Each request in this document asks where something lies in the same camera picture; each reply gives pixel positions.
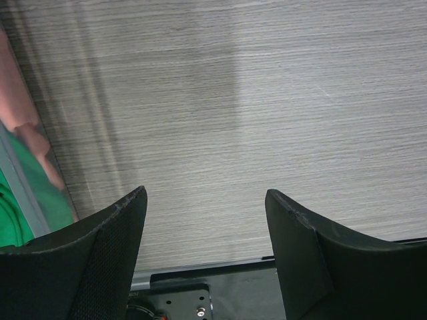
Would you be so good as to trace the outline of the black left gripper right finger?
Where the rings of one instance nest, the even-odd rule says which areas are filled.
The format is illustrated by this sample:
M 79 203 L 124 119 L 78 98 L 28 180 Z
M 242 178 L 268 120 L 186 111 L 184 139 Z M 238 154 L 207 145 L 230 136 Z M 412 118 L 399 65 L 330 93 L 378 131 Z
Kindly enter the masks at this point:
M 265 198 L 288 319 L 425 319 L 426 240 L 385 241 L 276 189 Z

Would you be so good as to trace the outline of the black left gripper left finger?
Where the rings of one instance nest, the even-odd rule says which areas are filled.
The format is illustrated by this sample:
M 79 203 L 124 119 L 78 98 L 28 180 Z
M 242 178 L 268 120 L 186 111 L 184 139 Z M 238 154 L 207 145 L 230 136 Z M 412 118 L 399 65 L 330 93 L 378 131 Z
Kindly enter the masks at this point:
M 124 319 L 147 211 L 139 186 L 23 246 L 1 248 L 2 319 Z

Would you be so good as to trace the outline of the clear plastic storage bin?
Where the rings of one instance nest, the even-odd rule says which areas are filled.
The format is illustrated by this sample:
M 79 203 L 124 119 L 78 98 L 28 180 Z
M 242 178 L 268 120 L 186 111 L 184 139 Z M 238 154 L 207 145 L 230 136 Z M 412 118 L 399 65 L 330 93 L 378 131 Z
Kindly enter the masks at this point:
M 77 221 L 65 183 L 51 162 L 51 146 L 21 75 L 5 31 L 1 32 L 1 124 L 34 198 L 51 231 Z M 23 209 L 1 170 L 1 246 L 22 246 L 35 238 Z

